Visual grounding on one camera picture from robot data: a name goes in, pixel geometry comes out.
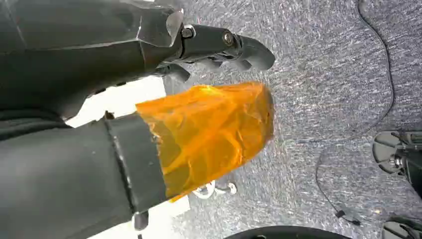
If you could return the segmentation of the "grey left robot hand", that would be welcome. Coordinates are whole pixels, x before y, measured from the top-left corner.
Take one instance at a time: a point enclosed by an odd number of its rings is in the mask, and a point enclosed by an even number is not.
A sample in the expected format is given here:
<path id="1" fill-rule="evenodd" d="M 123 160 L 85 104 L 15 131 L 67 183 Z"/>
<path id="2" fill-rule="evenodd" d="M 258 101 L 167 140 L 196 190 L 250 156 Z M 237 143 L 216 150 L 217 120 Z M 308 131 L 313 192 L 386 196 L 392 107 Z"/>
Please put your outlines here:
<path id="1" fill-rule="evenodd" d="M 186 81 L 183 63 L 270 69 L 261 42 L 184 24 L 147 0 L 0 3 L 0 236 L 86 239 L 245 164 L 273 134 L 258 82 L 200 85 L 67 125 L 85 100 L 148 76 Z"/>

